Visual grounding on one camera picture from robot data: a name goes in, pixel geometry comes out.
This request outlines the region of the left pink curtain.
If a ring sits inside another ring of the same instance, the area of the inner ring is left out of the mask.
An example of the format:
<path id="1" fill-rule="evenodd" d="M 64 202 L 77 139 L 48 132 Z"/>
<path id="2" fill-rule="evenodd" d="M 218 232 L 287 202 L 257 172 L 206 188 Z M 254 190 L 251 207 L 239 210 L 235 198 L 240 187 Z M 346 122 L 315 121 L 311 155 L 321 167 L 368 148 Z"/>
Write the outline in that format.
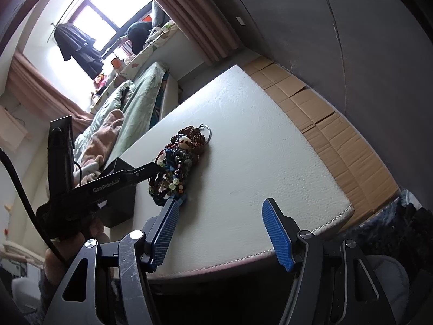
<path id="1" fill-rule="evenodd" d="M 15 51 L 10 62 L 6 89 L 41 120 L 71 116 L 75 135 L 82 133 L 93 121 L 93 115 L 59 92 L 19 51 Z"/>

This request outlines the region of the black bag on sill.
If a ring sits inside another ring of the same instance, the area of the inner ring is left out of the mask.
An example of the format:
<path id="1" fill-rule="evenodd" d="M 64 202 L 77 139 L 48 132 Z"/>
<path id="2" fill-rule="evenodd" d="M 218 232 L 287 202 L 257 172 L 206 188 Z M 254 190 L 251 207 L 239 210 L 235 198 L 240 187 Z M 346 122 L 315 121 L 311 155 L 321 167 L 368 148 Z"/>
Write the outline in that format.
<path id="1" fill-rule="evenodd" d="M 138 21 L 129 27 L 126 35 L 131 41 L 134 55 L 138 55 L 143 50 L 152 28 L 153 25 L 149 21 Z"/>

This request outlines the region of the pink fleece blanket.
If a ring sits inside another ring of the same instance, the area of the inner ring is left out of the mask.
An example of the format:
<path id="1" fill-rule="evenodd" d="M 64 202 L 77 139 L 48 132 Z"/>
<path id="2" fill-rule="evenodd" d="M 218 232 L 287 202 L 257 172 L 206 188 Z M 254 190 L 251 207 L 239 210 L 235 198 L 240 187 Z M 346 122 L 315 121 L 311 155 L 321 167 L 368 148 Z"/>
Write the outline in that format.
<path id="1" fill-rule="evenodd" d="M 114 109 L 108 113 L 101 127 L 91 136 L 73 174 L 76 186 L 96 180 L 101 174 L 101 169 L 117 141 L 123 121 L 124 113 L 120 109 Z"/>

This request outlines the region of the white wall switch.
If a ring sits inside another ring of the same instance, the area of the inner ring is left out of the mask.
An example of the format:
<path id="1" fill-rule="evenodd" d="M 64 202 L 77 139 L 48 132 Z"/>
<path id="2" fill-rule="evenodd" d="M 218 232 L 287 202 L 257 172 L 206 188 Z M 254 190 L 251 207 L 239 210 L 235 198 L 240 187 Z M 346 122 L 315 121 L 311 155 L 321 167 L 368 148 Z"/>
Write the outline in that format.
<path id="1" fill-rule="evenodd" d="M 237 17 L 236 17 L 236 20 L 238 21 L 238 23 L 239 23 L 241 26 L 243 26 L 243 27 L 246 26 L 245 22 L 243 21 L 243 19 L 242 19 L 240 16 L 237 16 Z"/>

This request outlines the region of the white leather ottoman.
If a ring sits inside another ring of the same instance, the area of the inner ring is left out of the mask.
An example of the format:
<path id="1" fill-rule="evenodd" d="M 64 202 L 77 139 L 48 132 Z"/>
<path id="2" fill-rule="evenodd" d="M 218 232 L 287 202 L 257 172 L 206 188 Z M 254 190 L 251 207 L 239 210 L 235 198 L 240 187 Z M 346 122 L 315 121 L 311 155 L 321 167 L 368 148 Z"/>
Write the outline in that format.
<path id="1" fill-rule="evenodd" d="M 152 280 L 271 258 L 261 213 L 268 198 L 317 235 L 334 234 L 353 215 L 349 199 L 300 130 L 238 66 L 185 100 L 122 158 L 140 167 L 179 130 L 200 124 L 210 127 L 212 138 L 189 177 L 172 241 Z"/>

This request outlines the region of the black square jewelry box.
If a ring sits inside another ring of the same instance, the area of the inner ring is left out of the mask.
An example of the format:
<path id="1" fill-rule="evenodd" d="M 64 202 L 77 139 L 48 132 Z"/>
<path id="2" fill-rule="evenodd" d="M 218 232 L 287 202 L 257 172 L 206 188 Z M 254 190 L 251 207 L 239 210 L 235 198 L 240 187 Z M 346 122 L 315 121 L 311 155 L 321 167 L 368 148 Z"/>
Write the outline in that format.
<path id="1" fill-rule="evenodd" d="M 121 158 L 116 158 L 105 167 L 99 178 L 121 170 L 132 170 L 133 166 Z M 128 186 L 110 193 L 105 202 L 99 203 L 100 208 L 97 216 L 107 228 L 114 228 L 121 223 L 131 219 L 134 215 L 134 203 L 136 187 Z"/>

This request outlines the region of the dark hanging garment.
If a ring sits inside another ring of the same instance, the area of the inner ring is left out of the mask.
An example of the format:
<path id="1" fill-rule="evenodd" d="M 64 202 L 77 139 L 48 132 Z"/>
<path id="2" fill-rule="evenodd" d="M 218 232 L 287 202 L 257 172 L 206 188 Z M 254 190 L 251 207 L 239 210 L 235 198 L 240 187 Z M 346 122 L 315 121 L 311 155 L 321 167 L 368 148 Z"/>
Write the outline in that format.
<path id="1" fill-rule="evenodd" d="M 82 32 L 72 23 L 59 24 L 54 30 L 54 39 L 65 61 L 73 58 L 81 69 L 95 79 L 103 69 L 101 52 L 95 47 L 95 39 Z"/>

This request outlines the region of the bed with green sheet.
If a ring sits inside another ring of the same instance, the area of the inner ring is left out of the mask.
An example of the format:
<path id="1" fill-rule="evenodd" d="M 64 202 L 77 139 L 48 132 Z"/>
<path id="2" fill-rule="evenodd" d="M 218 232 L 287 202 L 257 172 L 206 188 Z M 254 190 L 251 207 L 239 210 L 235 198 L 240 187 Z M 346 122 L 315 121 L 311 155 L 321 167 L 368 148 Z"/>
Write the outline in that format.
<path id="1" fill-rule="evenodd" d="M 123 125 L 103 168 L 126 152 L 159 120 L 177 107 L 178 91 L 170 90 L 171 81 L 169 71 L 159 62 L 154 62 L 141 71 L 132 81 L 136 88 L 124 105 Z"/>

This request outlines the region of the beige hanging towel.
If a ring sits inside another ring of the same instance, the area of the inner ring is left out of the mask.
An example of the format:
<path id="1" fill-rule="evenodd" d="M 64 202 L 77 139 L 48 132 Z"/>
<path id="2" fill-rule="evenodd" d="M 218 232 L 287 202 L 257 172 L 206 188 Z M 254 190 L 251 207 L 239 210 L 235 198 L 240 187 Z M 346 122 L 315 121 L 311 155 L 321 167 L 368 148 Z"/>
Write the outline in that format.
<path id="1" fill-rule="evenodd" d="M 15 152 L 29 132 L 3 106 L 0 107 L 1 147 Z"/>

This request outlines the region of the floral window seat cushion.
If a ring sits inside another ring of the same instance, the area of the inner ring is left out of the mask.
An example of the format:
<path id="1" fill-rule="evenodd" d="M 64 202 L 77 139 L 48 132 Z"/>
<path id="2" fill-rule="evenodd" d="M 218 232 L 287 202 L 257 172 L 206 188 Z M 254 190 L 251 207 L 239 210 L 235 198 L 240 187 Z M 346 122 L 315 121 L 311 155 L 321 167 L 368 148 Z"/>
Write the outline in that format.
<path id="1" fill-rule="evenodd" d="M 106 99 L 125 81 L 133 81 L 141 67 L 161 48 L 177 31 L 178 26 L 173 20 L 162 28 L 155 27 L 148 38 L 145 48 L 138 55 L 131 56 L 120 71 L 113 70 L 107 77 L 100 95 L 93 95 L 90 113 L 95 115 Z"/>

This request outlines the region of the pink curtain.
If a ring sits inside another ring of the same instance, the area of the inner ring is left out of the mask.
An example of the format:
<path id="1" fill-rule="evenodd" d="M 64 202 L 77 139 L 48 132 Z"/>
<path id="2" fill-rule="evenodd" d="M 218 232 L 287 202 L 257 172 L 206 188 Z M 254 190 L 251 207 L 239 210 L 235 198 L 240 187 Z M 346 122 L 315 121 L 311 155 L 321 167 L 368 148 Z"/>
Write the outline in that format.
<path id="1" fill-rule="evenodd" d="M 41 120 L 71 116 L 75 135 L 82 133 L 93 121 L 93 115 L 59 92 L 19 51 L 15 51 L 10 62 L 6 89 Z"/>
<path id="2" fill-rule="evenodd" d="M 212 0 L 156 0 L 198 50 L 203 61 L 216 64 L 241 43 Z"/>

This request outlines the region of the flattened cardboard sheets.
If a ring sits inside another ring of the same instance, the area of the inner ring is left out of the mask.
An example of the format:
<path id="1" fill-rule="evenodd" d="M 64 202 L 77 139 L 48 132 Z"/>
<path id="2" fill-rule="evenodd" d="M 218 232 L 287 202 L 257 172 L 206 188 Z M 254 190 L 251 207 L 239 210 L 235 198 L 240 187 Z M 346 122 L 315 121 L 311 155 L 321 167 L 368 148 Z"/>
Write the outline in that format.
<path id="1" fill-rule="evenodd" d="M 241 67 L 291 119 L 355 209 L 343 229 L 373 216 L 399 193 L 382 160 L 356 128 L 304 82 L 266 57 Z"/>

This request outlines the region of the right pink curtain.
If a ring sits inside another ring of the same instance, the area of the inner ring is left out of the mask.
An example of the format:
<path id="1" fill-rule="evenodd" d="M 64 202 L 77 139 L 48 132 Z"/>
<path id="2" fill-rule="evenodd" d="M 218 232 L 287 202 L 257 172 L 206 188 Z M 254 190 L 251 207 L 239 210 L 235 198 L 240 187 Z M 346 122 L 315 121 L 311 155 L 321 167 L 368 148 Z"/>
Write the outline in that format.
<path id="1" fill-rule="evenodd" d="M 198 50 L 203 61 L 216 64 L 241 43 L 212 0 L 156 0 Z"/>

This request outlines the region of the green floral duvet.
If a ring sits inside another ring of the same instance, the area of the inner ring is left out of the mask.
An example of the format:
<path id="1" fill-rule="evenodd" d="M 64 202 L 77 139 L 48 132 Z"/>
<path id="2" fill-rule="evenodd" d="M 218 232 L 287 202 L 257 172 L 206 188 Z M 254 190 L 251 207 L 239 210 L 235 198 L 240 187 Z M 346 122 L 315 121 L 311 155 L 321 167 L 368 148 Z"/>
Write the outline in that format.
<path id="1" fill-rule="evenodd" d="M 127 80 L 106 98 L 103 106 L 96 112 L 90 126 L 82 134 L 78 135 L 75 140 L 73 155 L 76 161 L 80 160 L 90 142 L 91 136 L 102 126 L 108 114 L 115 109 L 122 111 L 135 88 L 134 83 Z"/>

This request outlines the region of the window with dark frame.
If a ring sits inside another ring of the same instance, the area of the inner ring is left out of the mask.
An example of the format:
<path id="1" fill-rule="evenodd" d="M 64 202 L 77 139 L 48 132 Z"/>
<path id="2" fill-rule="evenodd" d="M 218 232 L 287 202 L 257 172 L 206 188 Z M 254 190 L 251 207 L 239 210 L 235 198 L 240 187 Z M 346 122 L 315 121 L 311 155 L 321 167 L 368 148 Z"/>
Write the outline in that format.
<path id="1" fill-rule="evenodd" d="M 102 54 L 135 22 L 150 14 L 153 0 L 84 0 L 70 22 L 95 40 Z"/>

